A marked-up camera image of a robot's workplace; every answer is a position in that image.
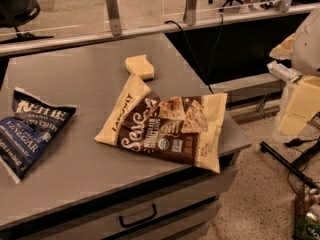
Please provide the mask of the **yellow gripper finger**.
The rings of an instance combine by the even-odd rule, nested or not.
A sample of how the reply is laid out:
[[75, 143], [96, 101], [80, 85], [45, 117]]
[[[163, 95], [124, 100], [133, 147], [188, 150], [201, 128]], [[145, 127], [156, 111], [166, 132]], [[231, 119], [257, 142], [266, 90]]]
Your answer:
[[305, 76], [292, 85], [277, 131], [285, 136], [297, 136], [319, 111], [320, 78]]

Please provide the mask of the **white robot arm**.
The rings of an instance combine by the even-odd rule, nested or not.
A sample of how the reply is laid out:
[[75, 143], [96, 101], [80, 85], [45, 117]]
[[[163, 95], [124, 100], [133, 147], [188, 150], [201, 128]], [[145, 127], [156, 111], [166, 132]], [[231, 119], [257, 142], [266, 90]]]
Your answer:
[[270, 53], [269, 72], [287, 83], [276, 133], [297, 136], [320, 111], [320, 8]]

